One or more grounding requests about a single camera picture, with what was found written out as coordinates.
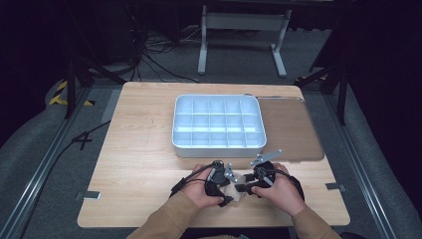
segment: translucent compartment tray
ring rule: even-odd
[[[172,141],[181,157],[254,157],[267,142],[258,100],[248,95],[182,95]]]

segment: tan sleeve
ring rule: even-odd
[[[296,233],[301,239],[340,239],[340,236],[312,209],[307,208],[292,218]]]
[[[198,213],[195,203],[179,191],[127,238],[180,238]]]

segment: person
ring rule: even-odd
[[[193,171],[202,166],[196,165]],[[274,163],[274,167],[289,173],[282,164]],[[211,168],[208,168],[192,177],[192,179],[199,180],[190,180],[185,187],[149,215],[147,221],[127,238],[180,238],[202,209],[216,206],[222,202],[223,198],[207,196],[205,193],[203,180],[207,178],[210,171]],[[294,185],[284,175],[276,173],[276,180],[272,187],[254,186],[252,191],[258,196],[269,199],[280,210],[288,213],[292,217],[299,238],[340,238],[322,218],[305,204]],[[222,235],[207,238],[229,239],[236,237]]]

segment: table leg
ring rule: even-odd
[[[274,61],[276,62],[277,71],[279,72],[279,76],[281,78],[284,78],[287,76],[285,65],[283,64],[282,56],[280,55],[280,49],[282,48],[283,39],[286,35],[286,30],[289,25],[290,17],[292,14],[292,10],[287,10],[285,13],[285,19],[282,22],[282,25],[280,26],[279,31],[279,41],[277,44],[271,45],[271,51],[273,52]]]
[[[207,65],[207,6],[202,7],[201,34],[202,41],[199,52],[198,74],[204,75]]]

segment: yellow tape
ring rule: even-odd
[[[59,86],[56,89],[56,92],[54,93],[52,99],[50,100],[50,105],[63,105],[67,106],[68,101],[67,100],[61,100],[60,95],[63,92],[63,89],[68,85],[68,82],[66,80],[63,80]],[[84,106],[86,107],[93,107],[96,104],[96,101],[85,101]]]

